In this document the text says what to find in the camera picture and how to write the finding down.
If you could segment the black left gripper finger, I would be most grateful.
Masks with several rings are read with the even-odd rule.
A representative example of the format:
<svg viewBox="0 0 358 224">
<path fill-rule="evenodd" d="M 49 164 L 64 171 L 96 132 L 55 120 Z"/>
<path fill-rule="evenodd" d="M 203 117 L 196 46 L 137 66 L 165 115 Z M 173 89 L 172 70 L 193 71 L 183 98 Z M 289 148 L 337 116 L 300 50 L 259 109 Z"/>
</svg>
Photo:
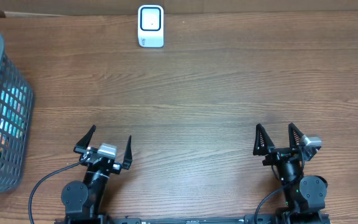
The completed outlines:
<svg viewBox="0 0 358 224">
<path fill-rule="evenodd" d="M 75 144 L 75 148 L 87 149 L 95 131 L 96 125 L 92 125 L 89 131 Z"/>
<path fill-rule="evenodd" d="M 132 136 L 129 136 L 127 141 L 126 150 L 124 153 L 124 160 L 122 162 L 122 168 L 125 170 L 129 170 L 133 161 L 132 158 L 132 149 L 131 149 Z"/>
</svg>

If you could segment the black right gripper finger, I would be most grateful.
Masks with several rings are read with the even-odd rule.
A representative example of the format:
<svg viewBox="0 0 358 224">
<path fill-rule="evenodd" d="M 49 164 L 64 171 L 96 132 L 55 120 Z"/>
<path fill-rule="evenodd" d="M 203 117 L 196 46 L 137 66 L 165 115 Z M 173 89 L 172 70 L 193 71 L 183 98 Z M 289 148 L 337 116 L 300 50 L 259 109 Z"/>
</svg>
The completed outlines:
<svg viewBox="0 0 358 224">
<path fill-rule="evenodd" d="M 254 156 L 266 156 L 275 149 L 275 145 L 268 136 L 265 128 L 259 123 L 256 125 Z"/>
<path fill-rule="evenodd" d="M 303 136 L 304 134 L 293 123 L 288 125 L 288 137 L 291 148 L 299 146 Z"/>
</svg>

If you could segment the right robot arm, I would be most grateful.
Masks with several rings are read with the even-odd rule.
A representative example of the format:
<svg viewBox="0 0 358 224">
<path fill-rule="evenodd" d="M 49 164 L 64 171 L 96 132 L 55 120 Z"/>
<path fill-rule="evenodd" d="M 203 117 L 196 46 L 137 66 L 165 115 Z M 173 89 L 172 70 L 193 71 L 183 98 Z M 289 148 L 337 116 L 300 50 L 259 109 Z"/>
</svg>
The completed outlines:
<svg viewBox="0 0 358 224">
<path fill-rule="evenodd" d="M 262 205 L 279 192 L 283 192 L 286 206 L 269 216 L 272 223 L 330 223 L 325 208 L 328 182 L 319 175 L 304 175 L 305 164 L 321 149 L 322 140 L 303 134 L 293 123 L 288 125 L 289 146 L 275 147 L 261 124 L 255 127 L 253 155 L 264 156 L 281 187 L 269 193 L 255 209 L 253 222 L 259 220 Z"/>
</svg>

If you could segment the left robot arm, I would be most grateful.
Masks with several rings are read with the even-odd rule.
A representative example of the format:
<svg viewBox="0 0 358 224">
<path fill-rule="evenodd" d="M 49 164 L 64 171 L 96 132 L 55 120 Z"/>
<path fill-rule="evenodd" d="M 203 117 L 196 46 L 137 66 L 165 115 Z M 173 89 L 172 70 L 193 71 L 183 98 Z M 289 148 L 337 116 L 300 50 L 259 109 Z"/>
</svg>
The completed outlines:
<svg viewBox="0 0 358 224">
<path fill-rule="evenodd" d="M 112 223 L 112 218 L 99 211 L 111 174 L 119 175 L 131 167 L 133 158 L 132 138 L 129 137 L 122 162 L 116 162 L 116 146 L 102 143 L 91 147 L 90 142 L 96 126 L 75 144 L 73 151 L 79 154 L 80 164 L 87 167 L 82 181 L 72 181 L 64 186 L 61 200 L 65 206 L 63 223 Z"/>
</svg>

